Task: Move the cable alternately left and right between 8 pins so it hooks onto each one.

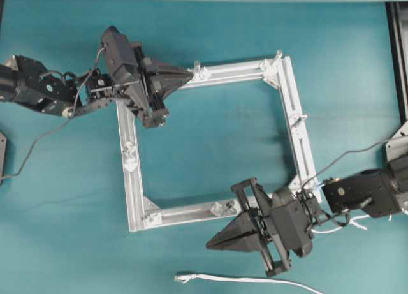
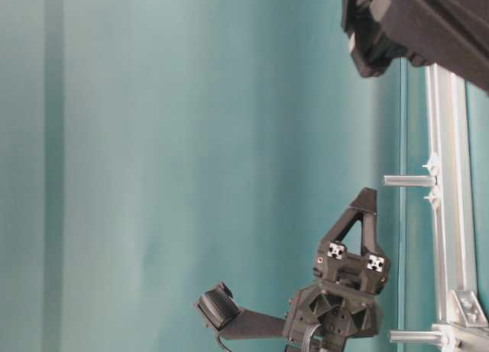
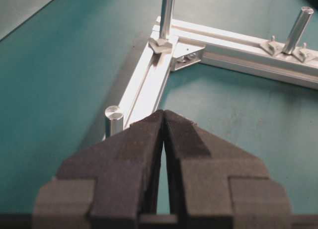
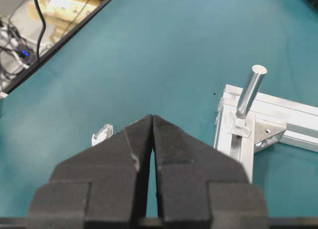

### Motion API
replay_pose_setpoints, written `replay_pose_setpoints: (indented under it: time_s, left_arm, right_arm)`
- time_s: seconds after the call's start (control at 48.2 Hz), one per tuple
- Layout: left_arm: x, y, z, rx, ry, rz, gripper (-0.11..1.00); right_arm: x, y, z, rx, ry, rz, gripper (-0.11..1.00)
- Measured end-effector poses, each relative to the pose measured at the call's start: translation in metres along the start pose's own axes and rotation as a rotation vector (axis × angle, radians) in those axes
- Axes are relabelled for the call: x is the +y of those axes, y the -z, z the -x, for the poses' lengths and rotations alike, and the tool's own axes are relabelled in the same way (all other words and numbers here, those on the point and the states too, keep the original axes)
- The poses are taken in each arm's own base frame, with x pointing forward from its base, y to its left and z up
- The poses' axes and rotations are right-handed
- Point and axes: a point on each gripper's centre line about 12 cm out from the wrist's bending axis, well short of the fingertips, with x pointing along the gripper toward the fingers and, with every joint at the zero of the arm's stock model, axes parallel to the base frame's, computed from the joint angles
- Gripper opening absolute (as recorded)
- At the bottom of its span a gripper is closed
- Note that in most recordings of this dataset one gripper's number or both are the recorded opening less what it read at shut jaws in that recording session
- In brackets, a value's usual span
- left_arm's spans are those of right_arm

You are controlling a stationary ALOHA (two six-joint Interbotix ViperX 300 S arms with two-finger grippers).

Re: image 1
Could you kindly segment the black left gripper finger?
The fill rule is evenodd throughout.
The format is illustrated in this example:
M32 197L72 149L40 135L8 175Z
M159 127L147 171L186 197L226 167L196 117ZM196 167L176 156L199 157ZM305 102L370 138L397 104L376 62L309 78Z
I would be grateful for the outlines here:
M164 100L193 78L192 73L167 73L149 77L149 104L163 107Z
M181 80L191 80L194 76L189 70L149 57L145 58L145 73L149 77L174 77Z

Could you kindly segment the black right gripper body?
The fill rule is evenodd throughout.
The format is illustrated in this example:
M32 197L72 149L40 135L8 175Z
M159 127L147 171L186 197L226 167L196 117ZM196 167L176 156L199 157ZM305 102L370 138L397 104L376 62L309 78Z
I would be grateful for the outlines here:
M262 256L265 267L291 268L290 252L294 251L285 249L277 233L275 223L271 217L272 195L268 196L263 186L257 182L255 177L232 185L231 191L237 198L241 212L255 210L258 213L256 224L259 228L259 235L268 241L268 245L267 249L255 252ZM309 229L312 234L313 227L326 221L328 214L320 207L313 194L302 191L295 195L293 194L293 197L297 198L305 209L305 213L310 220Z

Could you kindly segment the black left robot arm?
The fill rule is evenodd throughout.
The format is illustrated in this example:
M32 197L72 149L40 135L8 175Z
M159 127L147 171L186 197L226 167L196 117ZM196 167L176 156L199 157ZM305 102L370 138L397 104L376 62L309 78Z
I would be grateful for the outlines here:
M111 102L121 102L145 128L162 126L169 114L164 100L193 79L193 73L144 55L134 42L136 75L115 81L95 68L81 76L48 70L41 62L14 55L1 66L1 101L32 111L70 118L82 116Z

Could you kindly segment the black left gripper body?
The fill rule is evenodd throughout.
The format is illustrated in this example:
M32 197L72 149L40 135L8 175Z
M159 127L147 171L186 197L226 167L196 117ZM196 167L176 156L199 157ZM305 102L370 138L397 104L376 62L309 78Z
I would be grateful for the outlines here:
M139 65L140 83L115 84L111 79L116 88L117 97L124 101L127 108L139 118L145 128L162 126L168 110L165 106L151 107L149 104L149 76L145 73L146 56L142 47L136 49L135 56Z

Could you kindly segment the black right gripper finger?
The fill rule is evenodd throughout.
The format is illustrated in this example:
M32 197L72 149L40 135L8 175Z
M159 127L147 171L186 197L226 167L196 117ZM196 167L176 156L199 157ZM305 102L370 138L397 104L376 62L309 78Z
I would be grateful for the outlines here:
M267 249L268 241L256 232L247 232L237 236L217 233L206 243L206 248L220 251L260 252Z
M220 232L231 237L247 232L256 232L259 234L259 228L256 224L257 216L258 213L255 210L241 212Z

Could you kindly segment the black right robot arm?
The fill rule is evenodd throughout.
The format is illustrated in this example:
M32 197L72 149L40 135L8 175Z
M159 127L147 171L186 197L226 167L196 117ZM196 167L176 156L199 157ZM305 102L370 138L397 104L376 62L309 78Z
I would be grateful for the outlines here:
M317 225L331 221L345 227L353 210L362 210L372 218L406 211L407 156L393 159L381 169L326 180L323 194L330 212L304 189L294 195L284 187L268 195L255 177L232 185L231 190L241 211L206 243L206 248L259 252L266 275L271 277L291 268L291 252L302 258L312 251Z

